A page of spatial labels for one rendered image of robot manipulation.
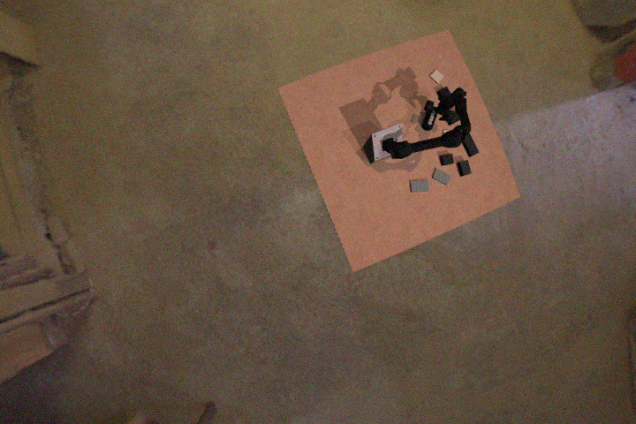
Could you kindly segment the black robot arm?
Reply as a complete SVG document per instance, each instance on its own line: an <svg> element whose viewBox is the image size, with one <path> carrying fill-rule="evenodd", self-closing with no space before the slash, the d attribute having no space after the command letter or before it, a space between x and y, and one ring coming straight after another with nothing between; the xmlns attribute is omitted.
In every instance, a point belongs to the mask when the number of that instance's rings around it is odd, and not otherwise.
<svg viewBox="0 0 636 424"><path fill-rule="evenodd" d="M460 117L461 125L456 126L452 130L444 133L441 137L435 137L430 140L422 140L415 143L410 143L408 140L396 142L393 138L382 141L382 151L386 151L391 154L392 159L403 159L407 156L419 152L421 150L428 150L431 148L458 148L459 145L465 140L466 135L471 132L471 123L467 115L466 106L466 91L458 87L450 97L447 95L438 95L440 102L445 110L450 110L455 106L455 111ZM444 101L444 102L442 102ZM461 131L462 130L462 131Z"/></svg>

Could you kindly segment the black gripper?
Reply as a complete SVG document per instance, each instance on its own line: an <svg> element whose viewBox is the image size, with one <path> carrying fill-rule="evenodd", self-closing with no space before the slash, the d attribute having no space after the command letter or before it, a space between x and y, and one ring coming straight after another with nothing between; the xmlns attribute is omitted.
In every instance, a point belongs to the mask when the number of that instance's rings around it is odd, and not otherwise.
<svg viewBox="0 0 636 424"><path fill-rule="evenodd" d="M426 101L426 105L424 110L427 112L426 115L428 113L430 113L431 110L435 111L437 114L442 115L442 117L439 118L439 120L444 120L444 121L453 121L453 118L455 117L455 112L452 110L445 110L443 105L440 104L438 105L438 107L434 107L434 102L428 100Z"/></svg>

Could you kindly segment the dark grey controller unit with green switches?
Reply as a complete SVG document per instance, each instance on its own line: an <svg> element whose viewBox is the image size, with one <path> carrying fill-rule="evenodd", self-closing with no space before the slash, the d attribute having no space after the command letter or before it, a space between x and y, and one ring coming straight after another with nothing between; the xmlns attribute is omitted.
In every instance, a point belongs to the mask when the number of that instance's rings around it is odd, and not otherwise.
<svg viewBox="0 0 636 424"><path fill-rule="evenodd" d="M432 130L436 117L437 117L437 113L431 110L430 113L428 113L423 120L422 129L425 131Z"/></svg>

